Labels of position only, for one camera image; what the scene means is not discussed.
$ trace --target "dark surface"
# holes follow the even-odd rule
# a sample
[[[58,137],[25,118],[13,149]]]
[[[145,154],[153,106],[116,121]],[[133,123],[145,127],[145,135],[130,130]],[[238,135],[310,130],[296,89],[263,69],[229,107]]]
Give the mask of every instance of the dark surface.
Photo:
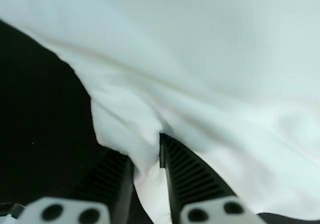
[[[72,69],[3,22],[0,43],[0,203],[26,205],[48,190],[58,192],[70,182],[70,173],[91,163],[104,147],[95,138],[90,98]],[[61,160],[64,152],[70,153],[69,162]],[[302,223],[261,216],[270,224]],[[135,192],[129,223],[151,223]]]

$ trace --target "white fabric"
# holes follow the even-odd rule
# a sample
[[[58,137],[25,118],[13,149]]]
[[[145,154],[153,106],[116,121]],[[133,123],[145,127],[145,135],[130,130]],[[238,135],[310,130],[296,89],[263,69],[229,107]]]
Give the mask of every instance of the white fabric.
[[[320,219],[320,0],[0,0],[0,18],[74,69],[155,224],[158,132],[254,212]]]

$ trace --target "white towel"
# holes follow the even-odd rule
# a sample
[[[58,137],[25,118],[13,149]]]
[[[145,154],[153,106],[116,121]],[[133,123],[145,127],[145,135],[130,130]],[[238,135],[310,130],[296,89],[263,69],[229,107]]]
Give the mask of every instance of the white towel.
[[[320,218],[320,0],[0,0],[0,19],[74,69],[155,224],[159,132],[254,212]]]

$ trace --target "mounting hole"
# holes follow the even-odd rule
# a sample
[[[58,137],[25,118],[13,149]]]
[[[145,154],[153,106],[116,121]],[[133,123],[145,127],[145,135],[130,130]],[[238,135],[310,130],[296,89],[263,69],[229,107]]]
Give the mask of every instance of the mounting hole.
[[[242,214],[245,211],[240,204],[233,201],[226,203],[224,210],[227,214]]]
[[[94,224],[99,220],[100,213],[96,209],[87,209],[83,211],[79,216],[79,222],[81,224]]]
[[[195,208],[189,211],[188,218],[191,222],[205,222],[209,219],[209,216],[206,211]]]
[[[64,208],[60,204],[50,205],[43,210],[42,219],[47,222],[53,221],[61,216],[63,210]]]

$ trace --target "black background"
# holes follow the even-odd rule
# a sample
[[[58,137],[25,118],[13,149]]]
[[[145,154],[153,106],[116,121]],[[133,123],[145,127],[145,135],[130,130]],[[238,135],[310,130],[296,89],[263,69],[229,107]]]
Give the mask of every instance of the black background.
[[[90,98],[73,70],[3,22],[0,43],[0,203],[26,205],[47,190],[58,192],[70,172],[103,147],[95,138]],[[62,152],[72,153],[70,164],[60,161]],[[261,216],[270,224],[300,223]],[[128,223],[151,223],[135,192]]]

